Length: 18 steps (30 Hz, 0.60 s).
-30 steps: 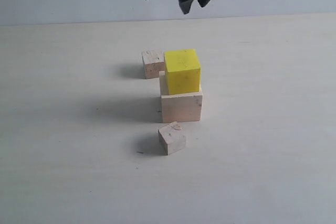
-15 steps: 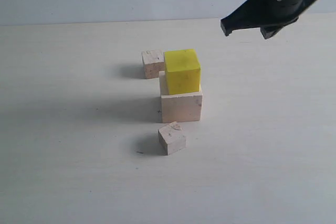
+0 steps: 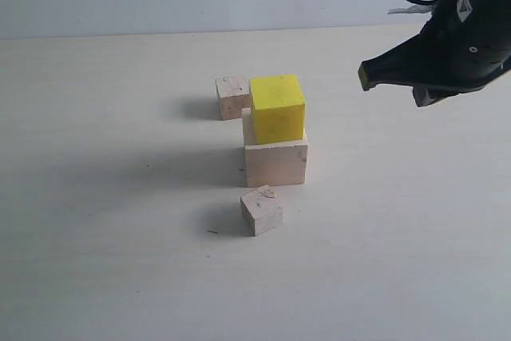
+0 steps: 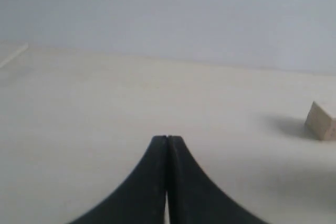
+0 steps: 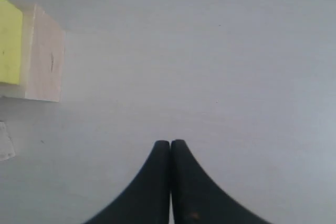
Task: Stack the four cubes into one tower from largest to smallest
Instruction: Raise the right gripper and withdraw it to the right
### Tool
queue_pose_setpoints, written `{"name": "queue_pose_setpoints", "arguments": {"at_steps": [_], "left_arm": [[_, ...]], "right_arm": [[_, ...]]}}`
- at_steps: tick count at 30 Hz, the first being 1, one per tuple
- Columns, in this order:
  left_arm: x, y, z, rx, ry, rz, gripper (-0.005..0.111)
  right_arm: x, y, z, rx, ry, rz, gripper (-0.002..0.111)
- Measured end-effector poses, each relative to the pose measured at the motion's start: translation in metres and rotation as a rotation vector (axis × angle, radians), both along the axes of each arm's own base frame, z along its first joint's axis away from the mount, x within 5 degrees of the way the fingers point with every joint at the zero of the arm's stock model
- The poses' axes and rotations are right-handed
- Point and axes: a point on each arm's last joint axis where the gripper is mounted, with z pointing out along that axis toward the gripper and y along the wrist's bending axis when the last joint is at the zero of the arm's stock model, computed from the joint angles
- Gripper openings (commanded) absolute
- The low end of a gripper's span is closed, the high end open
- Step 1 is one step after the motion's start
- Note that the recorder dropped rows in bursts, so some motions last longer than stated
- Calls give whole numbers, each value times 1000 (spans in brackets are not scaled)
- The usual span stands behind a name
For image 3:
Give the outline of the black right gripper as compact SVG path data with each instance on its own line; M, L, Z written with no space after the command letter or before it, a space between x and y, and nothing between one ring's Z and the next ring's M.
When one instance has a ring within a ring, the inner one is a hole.
M423 107L477 92L510 69L510 0L438 0L421 34L433 60L432 84L419 81L416 35L361 62L362 90L383 84L413 87L416 104Z

